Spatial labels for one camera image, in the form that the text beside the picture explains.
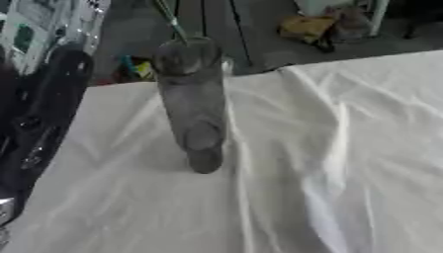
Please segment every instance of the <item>floor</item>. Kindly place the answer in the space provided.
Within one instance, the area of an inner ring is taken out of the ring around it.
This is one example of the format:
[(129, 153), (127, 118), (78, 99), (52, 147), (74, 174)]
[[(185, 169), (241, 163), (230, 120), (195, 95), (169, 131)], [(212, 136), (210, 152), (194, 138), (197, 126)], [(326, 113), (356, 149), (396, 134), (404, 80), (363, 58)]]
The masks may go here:
[[(324, 54), (315, 48), (281, 39), (276, 28), (286, 17), (297, 13), (294, 0), (167, 0), (190, 33), (218, 37), (227, 56), (235, 61), (234, 73), (263, 72), (289, 64), (371, 57), (405, 52), (435, 50), (443, 47), (443, 24), (432, 24), (418, 31), (413, 40), (402, 38), (405, 21), (386, 19), (376, 38), (336, 46)], [(96, 52), (96, 76), (104, 77), (119, 64), (122, 55), (152, 56), (155, 49), (172, 38), (171, 29), (152, 8), (151, 0), (113, 0), (102, 29)], [(194, 13), (207, 10), (208, 25), (199, 23)]]

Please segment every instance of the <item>glass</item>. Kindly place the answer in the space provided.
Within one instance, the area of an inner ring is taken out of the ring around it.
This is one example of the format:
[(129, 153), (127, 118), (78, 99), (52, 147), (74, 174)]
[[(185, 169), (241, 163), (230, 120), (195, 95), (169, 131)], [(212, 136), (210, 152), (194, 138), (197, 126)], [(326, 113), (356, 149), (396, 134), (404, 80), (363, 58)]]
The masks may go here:
[(225, 98), (222, 51), (207, 38), (170, 41), (153, 58), (158, 87), (178, 145), (198, 173), (222, 165)]

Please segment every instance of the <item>gray floor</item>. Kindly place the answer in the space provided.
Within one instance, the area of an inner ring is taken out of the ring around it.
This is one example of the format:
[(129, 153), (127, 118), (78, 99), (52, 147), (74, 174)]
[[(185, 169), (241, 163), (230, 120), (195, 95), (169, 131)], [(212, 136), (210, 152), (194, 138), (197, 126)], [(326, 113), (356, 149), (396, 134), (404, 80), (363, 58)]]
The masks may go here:
[[(236, 0), (235, 3), (241, 16), (241, 26), (249, 53), (254, 61), (260, 62), (259, 67), (252, 67), (239, 60), (236, 74), (262, 72), (289, 64), (435, 50), (443, 47), (443, 25), (428, 25), (419, 30), (419, 37), (407, 41), (401, 37), (405, 21), (387, 19), (377, 38), (338, 44), (336, 52), (324, 54), (311, 46), (277, 36), (276, 28), (282, 19), (297, 12), (292, 0)], [(221, 22), (226, 22), (226, 26), (236, 30), (232, 21)], [(170, 36), (170, 30), (151, 7), (137, 5), (136, 2), (129, 6), (128, 1), (115, 3), (104, 26), (102, 44), (96, 55), (97, 74), (109, 74), (118, 64), (120, 55), (151, 56), (154, 46), (165, 41), (162, 39), (165, 38), (165, 34)], [(242, 44), (240, 41), (227, 40), (226, 46), (241, 48)]]

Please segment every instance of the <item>bag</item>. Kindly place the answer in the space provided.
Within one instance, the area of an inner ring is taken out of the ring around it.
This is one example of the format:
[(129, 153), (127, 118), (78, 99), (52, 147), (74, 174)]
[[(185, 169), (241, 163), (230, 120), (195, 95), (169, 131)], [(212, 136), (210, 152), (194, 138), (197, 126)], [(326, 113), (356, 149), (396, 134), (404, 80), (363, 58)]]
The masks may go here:
[(311, 44), (322, 52), (334, 52), (331, 34), (335, 22), (332, 17), (293, 16), (282, 22), (279, 35)]

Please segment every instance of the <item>chair leg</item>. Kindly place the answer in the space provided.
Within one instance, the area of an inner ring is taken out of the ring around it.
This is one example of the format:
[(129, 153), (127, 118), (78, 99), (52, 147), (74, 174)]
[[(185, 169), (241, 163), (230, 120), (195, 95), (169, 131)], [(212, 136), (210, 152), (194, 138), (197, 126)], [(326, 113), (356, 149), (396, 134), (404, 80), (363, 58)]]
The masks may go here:
[(404, 33), (403, 38), (406, 40), (411, 40), (415, 38), (415, 31), (416, 31), (417, 25), (414, 23), (409, 23), (406, 28), (406, 33)]

